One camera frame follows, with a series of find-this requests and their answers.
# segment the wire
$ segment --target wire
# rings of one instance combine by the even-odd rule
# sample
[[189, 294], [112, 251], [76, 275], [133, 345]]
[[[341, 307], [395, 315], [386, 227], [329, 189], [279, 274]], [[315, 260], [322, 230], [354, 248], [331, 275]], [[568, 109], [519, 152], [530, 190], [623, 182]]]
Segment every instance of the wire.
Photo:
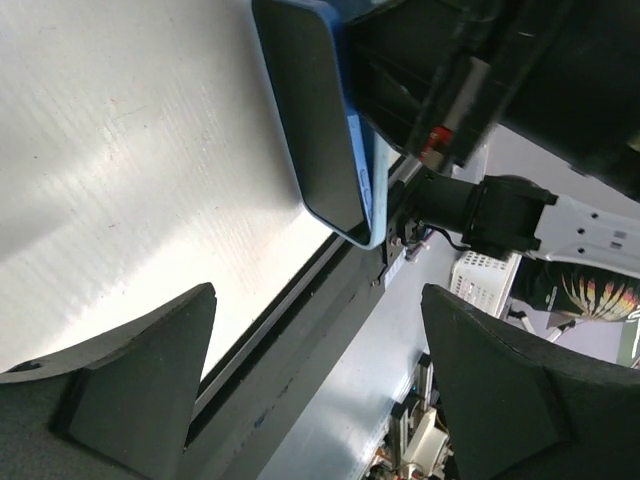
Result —
[[438, 232], [444, 238], [446, 238], [447, 242], [449, 242], [449, 245], [451, 245], [451, 247], [454, 250], [458, 252], [468, 252], [469, 250], [471, 250], [471, 247], [468, 247], [466, 245], [456, 245], [455, 243], [453, 243], [453, 239], [451, 238], [451, 235], [449, 235], [449, 232], [447, 232], [444, 228], [434, 227], [433, 225], [427, 225], [427, 227], [433, 230], [434, 232]]
[[444, 433], [446, 433], [449, 437], [451, 437], [451, 435], [449, 434], [449, 429], [444, 425], [444, 423], [442, 423], [442, 420], [440, 420], [440, 415], [438, 414], [437, 410], [436, 410], [436, 423]]
[[416, 260], [418, 253], [420, 253], [420, 251], [427, 246], [427, 240], [429, 240], [432, 233], [433, 230], [431, 230], [427, 226], [424, 226], [424, 231], [422, 232], [422, 235], [420, 235], [420, 240], [418, 241], [418, 243], [415, 243], [407, 248], [405, 260], [409, 262], [413, 262], [414, 260]]

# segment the white table surface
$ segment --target white table surface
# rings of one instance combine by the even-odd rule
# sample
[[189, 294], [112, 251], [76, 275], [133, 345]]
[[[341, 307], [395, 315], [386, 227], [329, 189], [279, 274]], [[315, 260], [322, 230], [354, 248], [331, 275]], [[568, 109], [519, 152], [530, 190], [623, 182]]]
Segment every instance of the white table surface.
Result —
[[212, 282], [208, 371], [329, 233], [249, 1], [3, 2], [0, 39], [0, 371]]

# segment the black metal frame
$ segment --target black metal frame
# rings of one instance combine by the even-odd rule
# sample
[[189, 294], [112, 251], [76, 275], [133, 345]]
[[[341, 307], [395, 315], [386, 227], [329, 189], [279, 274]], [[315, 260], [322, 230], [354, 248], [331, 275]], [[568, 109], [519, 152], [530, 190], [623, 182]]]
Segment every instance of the black metal frame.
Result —
[[[401, 159], [391, 174], [390, 239], [418, 168]], [[382, 297], [401, 250], [330, 237], [201, 384], [210, 285], [0, 375], [0, 477], [256, 478]]]

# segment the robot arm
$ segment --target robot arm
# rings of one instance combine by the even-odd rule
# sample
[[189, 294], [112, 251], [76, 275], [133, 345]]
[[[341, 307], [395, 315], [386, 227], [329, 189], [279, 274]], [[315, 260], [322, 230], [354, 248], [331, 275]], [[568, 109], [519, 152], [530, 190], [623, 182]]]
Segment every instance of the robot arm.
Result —
[[640, 277], [640, 222], [621, 217], [566, 196], [546, 206], [535, 237], [534, 257], [603, 268]]
[[640, 221], [506, 177], [480, 184], [423, 174], [410, 195], [411, 217], [462, 234], [471, 249], [496, 258], [511, 251], [640, 278]]

